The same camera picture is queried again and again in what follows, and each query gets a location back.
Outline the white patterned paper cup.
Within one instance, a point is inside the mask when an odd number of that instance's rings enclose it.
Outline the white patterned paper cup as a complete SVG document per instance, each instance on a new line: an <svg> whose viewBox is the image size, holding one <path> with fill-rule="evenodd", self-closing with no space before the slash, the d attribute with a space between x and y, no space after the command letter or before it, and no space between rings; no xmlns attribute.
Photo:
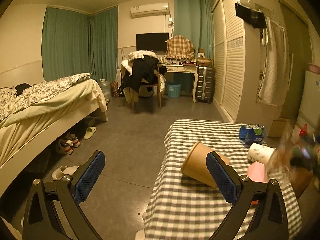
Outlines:
<svg viewBox="0 0 320 240"><path fill-rule="evenodd" d="M249 147L247 158L251 162L259 162L267 165L275 150L275 148L253 143Z"/></svg>

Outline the brown paper cup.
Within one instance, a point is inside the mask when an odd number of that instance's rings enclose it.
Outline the brown paper cup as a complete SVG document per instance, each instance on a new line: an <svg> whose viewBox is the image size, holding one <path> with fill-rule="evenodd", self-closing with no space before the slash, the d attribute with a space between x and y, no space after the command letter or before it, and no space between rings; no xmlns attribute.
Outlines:
<svg viewBox="0 0 320 240"><path fill-rule="evenodd" d="M200 141L196 142L183 162L181 173L216 189L217 185L206 165L206 157L210 152L213 152L212 148Z"/></svg>

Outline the green phone stand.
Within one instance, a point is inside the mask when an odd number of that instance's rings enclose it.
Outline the green phone stand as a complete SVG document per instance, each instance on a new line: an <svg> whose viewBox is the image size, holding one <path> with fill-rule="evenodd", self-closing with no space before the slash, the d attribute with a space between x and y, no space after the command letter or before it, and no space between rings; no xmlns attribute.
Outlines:
<svg viewBox="0 0 320 240"><path fill-rule="evenodd" d="M292 149L292 157L299 159L311 159L312 154L309 152L308 147L294 147Z"/></svg>

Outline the red bottle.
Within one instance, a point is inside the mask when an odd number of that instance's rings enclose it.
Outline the red bottle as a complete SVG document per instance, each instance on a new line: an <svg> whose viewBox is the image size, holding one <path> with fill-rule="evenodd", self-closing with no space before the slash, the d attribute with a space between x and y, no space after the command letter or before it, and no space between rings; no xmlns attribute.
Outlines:
<svg viewBox="0 0 320 240"><path fill-rule="evenodd" d="M308 125L304 124L303 127L300 129L299 137L304 138L308 136Z"/></svg>

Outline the cardboard box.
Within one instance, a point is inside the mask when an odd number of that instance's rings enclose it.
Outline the cardboard box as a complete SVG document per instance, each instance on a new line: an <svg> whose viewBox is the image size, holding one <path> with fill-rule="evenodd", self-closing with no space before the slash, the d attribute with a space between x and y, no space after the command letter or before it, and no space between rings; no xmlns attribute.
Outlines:
<svg viewBox="0 0 320 240"><path fill-rule="evenodd" d="M284 132L290 128L290 119L273 120L268 137L280 138Z"/></svg>

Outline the white slipper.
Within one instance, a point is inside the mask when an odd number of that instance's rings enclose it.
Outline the white slipper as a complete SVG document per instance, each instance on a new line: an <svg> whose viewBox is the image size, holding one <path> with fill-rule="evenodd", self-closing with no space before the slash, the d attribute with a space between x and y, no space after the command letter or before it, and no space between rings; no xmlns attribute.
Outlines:
<svg viewBox="0 0 320 240"><path fill-rule="evenodd" d="M53 181L60 180L63 176L73 175L73 173L78 169L78 166L60 166L52 173Z"/></svg>

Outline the blue tissue pack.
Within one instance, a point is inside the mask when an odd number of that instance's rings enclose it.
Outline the blue tissue pack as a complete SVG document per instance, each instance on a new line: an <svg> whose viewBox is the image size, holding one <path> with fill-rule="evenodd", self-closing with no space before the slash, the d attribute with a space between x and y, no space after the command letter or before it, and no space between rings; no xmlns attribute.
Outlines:
<svg viewBox="0 0 320 240"><path fill-rule="evenodd" d="M263 125L243 125L239 130L239 139L245 144L260 143L264 139Z"/></svg>

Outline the hanging white towel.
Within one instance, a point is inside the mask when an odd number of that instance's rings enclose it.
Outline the hanging white towel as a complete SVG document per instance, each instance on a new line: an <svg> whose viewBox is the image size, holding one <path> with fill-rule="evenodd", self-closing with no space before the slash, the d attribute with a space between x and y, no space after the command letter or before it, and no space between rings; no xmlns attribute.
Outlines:
<svg viewBox="0 0 320 240"><path fill-rule="evenodd" d="M258 99L267 105L283 105L289 86L290 54L286 29L265 16L261 45L263 74Z"/></svg>

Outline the red white sneaker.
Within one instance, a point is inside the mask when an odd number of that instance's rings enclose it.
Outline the red white sneaker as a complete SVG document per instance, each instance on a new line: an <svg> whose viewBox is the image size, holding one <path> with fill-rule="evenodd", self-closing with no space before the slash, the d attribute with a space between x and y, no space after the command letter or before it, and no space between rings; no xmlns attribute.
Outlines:
<svg viewBox="0 0 320 240"><path fill-rule="evenodd" d="M81 143L78 140L78 138L76 137L76 135L72 134L70 132L66 133L65 140L66 140L66 143L71 147L77 148L81 145Z"/></svg>

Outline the gray checkered tablecloth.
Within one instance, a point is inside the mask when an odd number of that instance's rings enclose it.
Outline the gray checkered tablecloth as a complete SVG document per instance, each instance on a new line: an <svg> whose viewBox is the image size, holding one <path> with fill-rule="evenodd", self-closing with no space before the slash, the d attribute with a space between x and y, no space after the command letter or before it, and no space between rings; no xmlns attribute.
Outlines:
<svg viewBox="0 0 320 240"><path fill-rule="evenodd" d="M231 208L221 192L181 173L192 146L200 141L226 156L239 175L249 167L241 124L180 119L164 138L165 156L144 216L145 239L208 239Z"/></svg>

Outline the green slipper under bed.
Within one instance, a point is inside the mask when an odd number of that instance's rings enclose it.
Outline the green slipper under bed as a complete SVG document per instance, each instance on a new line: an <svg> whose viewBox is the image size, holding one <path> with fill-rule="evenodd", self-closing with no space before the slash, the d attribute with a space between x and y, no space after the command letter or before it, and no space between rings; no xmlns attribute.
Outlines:
<svg viewBox="0 0 320 240"><path fill-rule="evenodd" d="M87 127L86 128L86 133L84 135L84 139L85 140L90 139L96 131L97 131L97 128L95 126Z"/></svg>

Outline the bed with floral bedding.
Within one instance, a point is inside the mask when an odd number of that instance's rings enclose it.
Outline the bed with floral bedding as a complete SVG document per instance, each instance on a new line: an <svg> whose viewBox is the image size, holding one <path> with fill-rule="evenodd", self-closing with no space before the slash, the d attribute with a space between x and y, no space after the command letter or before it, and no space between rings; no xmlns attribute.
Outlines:
<svg viewBox="0 0 320 240"><path fill-rule="evenodd" d="M12 96L1 106L1 193L56 138L92 113L108 120L103 92L86 73Z"/></svg>

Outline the black suitcase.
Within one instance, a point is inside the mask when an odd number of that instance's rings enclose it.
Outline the black suitcase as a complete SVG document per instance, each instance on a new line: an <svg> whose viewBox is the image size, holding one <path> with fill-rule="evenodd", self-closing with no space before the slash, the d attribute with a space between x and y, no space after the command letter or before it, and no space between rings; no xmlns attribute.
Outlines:
<svg viewBox="0 0 320 240"><path fill-rule="evenodd" d="M197 73L196 101L211 103L213 99L214 69L213 67L199 66Z"/></svg>

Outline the white louvered wardrobe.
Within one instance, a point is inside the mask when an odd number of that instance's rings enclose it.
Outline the white louvered wardrobe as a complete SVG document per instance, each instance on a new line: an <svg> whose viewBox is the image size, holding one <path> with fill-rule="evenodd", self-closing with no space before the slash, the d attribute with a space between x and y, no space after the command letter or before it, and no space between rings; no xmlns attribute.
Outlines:
<svg viewBox="0 0 320 240"><path fill-rule="evenodd" d="M253 28L235 15L235 4L263 12L285 27L278 0L216 0L214 25L214 101L232 122L259 124L269 129L283 105L258 99L263 74L264 29Z"/></svg>

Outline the water jug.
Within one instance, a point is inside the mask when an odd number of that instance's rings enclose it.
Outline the water jug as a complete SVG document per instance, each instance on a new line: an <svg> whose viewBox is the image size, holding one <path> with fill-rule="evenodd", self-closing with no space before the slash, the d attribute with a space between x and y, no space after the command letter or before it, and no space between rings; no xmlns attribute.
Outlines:
<svg viewBox="0 0 320 240"><path fill-rule="evenodd" d="M101 90L103 91L103 95L105 97L105 100L111 100L111 85L110 81L106 81L105 79L100 79L99 86Z"/></svg>

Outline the white desk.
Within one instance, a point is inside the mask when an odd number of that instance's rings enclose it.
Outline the white desk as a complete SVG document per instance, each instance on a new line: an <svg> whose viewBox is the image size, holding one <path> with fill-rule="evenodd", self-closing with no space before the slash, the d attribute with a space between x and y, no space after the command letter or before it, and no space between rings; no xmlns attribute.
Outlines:
<svg viewBox="0 0 320 240"><path fill-rule="evenodd" d="M193 91L192 91L192 98L193 103L196 103L196 89L197 89L197 82L198 82L198 66L192 65L189 66L187 64L178 65L178 64L163 64L167 68L167 72L169 73L191 73L194 75L193 81Z"/></svg>

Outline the black hanging bag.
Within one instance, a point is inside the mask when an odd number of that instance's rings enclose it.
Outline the black hanging bag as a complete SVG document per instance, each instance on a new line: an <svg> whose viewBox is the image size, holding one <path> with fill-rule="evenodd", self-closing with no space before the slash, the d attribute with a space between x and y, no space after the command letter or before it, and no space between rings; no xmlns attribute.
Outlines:
<svg viewBox="0 0 320 240"><path fill-rule="evenodd" d="M267 27L263 12L252 10L239 3L235 4L235 15L244 22L251 24L253 28L265 29Z"/></svg>

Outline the blue laundry basket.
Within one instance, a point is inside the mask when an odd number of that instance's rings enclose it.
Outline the blue laundry basket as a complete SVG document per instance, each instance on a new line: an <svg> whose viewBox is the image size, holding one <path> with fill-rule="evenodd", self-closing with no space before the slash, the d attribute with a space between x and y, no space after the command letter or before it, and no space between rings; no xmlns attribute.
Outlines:
<svg viewBox="0 0 320 240"><path fill-rule="evenodd" d="M168 82L167 83L167 95L169 98L176 99L179 98L181 94L181 84Z"/></svg>

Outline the plaid cloth cover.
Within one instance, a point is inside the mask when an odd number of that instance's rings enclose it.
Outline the plaid cloth cover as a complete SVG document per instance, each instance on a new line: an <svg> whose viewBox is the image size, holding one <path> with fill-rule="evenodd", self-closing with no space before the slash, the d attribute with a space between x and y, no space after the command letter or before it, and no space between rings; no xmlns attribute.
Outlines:
<svg viewBox="0 0 320 240"><path fill-rule="evenodd" d="M195 57L193 43L182 35L176 35L167 40L167 59L189 60Z"/></svg>

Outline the green curtain left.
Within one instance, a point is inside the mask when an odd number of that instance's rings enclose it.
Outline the green curtain left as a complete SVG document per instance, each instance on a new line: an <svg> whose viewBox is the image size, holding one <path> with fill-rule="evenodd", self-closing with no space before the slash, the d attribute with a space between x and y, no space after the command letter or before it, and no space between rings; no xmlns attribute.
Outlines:
<svg viewBox="0 0 320 240"><path fill-rule="evenodd" d="M44 79L90 73L114 81L118 66L118 8L94 15L48 7L42 29Z"/></svg>

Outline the green curtain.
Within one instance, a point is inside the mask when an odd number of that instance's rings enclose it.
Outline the green curtain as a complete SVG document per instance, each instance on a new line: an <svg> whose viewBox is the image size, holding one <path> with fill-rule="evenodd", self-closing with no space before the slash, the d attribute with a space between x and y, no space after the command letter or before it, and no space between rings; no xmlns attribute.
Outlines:
<svg viewBox="0 0 320 240"><path fill-rule="evenodd" d="M190 40L197 53L214 56L212 0L174 0L174 35Z"/></svg>
<svg viewBox="0 0 320 240"><path fill-rule="evenodd" d="M48 7L42 29L44 79L90 73L114 81L118 66L118 8L94 15Z"/></svg>

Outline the wooden chair with clothes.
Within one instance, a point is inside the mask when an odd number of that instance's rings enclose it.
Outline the wooden chair with clothes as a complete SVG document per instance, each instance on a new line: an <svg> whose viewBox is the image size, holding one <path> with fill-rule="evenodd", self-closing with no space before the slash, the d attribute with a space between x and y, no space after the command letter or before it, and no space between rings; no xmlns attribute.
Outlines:
<svg viewBox="0 0 320 240"><path fill-rule="evenodd" d="M162 106L162 96L165 91L165 78L167 68L160 64L157 55L148 50L133 51L128 58L121 62L121 84L119 93L124 93L125 99L132 107L139 99L141 87L147 90L157 89L159 107Z"/></svg>

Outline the green curtain right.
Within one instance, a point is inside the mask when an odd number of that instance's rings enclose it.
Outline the green curtain right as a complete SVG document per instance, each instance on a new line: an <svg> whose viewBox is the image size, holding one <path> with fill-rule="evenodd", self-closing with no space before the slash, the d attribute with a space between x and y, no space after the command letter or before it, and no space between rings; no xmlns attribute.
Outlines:
<svg viewBox="0 0 320 240"><path fill-rule="evenodd" d="M214 56L212 0L174 0L174 35L190 40L197 53Z"/></svg>

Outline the black monitor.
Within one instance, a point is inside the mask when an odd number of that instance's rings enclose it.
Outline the black monitor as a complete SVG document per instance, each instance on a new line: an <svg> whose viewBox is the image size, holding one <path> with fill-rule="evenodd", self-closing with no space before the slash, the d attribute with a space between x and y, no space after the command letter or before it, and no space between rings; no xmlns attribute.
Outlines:
<svg viewBox="0 0 320 240"><path fill-rule="evenodd" d="M136 35L137 50L166 51L169 33L144 33Z"/></svg>

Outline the white air conditioner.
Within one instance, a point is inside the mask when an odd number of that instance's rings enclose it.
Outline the white air conditioner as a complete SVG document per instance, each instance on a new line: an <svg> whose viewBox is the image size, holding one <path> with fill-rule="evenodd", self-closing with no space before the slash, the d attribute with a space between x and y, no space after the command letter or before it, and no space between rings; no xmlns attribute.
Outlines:
<svg viewBox="0 0 320 240"><path fill-rule="evenodd" d="M169 3L152 3L137 5L130 8L130 14L133 18L146 16L159 16L170 14Z"/></svg>

